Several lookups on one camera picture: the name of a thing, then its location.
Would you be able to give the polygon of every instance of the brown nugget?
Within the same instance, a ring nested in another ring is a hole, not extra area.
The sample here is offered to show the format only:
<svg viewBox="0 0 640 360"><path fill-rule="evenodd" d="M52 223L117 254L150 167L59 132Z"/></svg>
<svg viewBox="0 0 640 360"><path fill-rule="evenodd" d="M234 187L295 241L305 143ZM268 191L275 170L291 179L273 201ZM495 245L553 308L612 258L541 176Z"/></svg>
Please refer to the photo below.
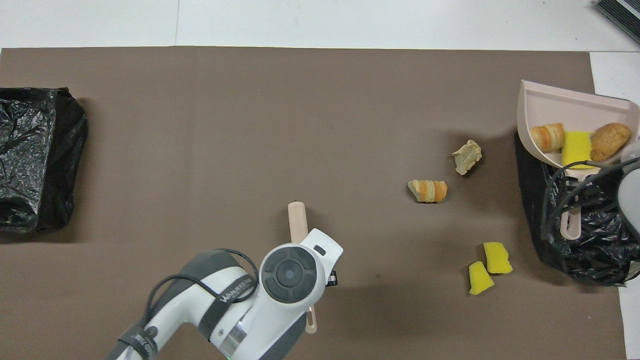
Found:
<svg viewBox="0 0 640 360"><path fill-rule="evenodd" d="M607 124L591 136L591 159L604 161L614 156L631 137L631 130L617 122Z"/></svg>

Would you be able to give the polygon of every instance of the black strap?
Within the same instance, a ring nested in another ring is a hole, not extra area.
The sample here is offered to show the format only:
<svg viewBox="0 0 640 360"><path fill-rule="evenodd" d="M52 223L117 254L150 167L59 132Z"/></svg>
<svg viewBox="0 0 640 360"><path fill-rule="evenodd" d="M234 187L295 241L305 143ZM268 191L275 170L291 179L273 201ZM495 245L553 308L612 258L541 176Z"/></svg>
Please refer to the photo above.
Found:
<svg viewBox="0 0 640 360"><path fill-rule="evenodd" d="M255 286L255 280L253 280L251 275L246 274L238 278L238 280L234 281L223 292L221 292L220 295L216 297L216 300L213 300L213 303L209 306L198 324L198 332L200 335L209 341L213 329L216 328L216 325L220 322L220 319L222 319L222 316L224 316L229 307L234 303L234 300L251 286Z"/></svg>
<svg viewBox="0 0 640 360"><path fill-rule="evenodd" d="M133 347L142 360L154 360L158 353L156 342L140 325L130 327L118 338L118 341Z"/></svg>

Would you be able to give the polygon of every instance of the white tile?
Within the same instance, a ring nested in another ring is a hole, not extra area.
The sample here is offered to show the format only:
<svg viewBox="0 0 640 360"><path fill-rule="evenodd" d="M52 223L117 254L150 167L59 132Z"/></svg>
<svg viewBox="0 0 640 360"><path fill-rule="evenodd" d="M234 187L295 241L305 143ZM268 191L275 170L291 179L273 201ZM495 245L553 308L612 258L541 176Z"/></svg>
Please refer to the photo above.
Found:
<svg viewBox="0 0 640 360"><path fill-rule="evenodd" d="M178 0L0 0L0 47L175 45Z"/></svg>
<svg viewBox="0 0 640 360"><path fill-rule="evenodd" d="M640 51L591 0L181 0L177 45Z"/></svg>
<svg viewBox="0 0 640 360"><path fill-rule="evenodd" d="M640 53L591 53L596 93L640 104ZM640 359L640 278L619 289L627 359Z"/></svg>

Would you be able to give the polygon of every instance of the sponge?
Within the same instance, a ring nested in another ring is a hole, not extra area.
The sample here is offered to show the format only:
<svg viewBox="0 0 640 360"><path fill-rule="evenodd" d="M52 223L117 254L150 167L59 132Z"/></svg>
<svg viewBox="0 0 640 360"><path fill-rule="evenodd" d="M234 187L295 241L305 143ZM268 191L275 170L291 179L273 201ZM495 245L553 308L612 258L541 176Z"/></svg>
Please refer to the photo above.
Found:
<svg viewBox="0 0 640 360"><path fill-rule="evenodd" d="M469 279L471 280L471 290L469 290L471 295L478 295L494 285L482 261L476 261L469 265Z"/></svg>
<svg viewBox="0 0 640 360"><path fill-rule="evenodd" d="M575 161L591 160L591 139L588 131L565 131L562 148L562 165ZM589 165L575 165L571 168L592 168Z"/></svg>
<svg viewBox="0 0 640 360"><path fill-rule="evenodd" d="M502 243L484 243L486 267L492 274L508 274L513 271L509 263L509 253Z"/></svg>

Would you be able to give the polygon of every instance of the brown mat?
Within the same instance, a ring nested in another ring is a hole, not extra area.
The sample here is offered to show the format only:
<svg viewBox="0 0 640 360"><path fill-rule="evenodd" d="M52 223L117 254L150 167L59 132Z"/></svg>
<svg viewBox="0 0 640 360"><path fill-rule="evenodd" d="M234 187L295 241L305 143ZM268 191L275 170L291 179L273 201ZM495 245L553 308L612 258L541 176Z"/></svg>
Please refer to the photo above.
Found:
<svg viewBox="0 0 640 360"><path fill-rule="evenodd" d="M3 49L0 86L69 87L90 134L72 223L0 247L0 357L104 357L158 280L218 247L259 263L300 200L345 251L288 359L624 358L617 290L532 247L521 79L593 91L586 53ZM462 177L450 154L469 138L484 157ZM447 181L447 198L416 203L412 179ZM515 272L473 297L484 241ZM185 326L159 358L223 356Z"/></svg>

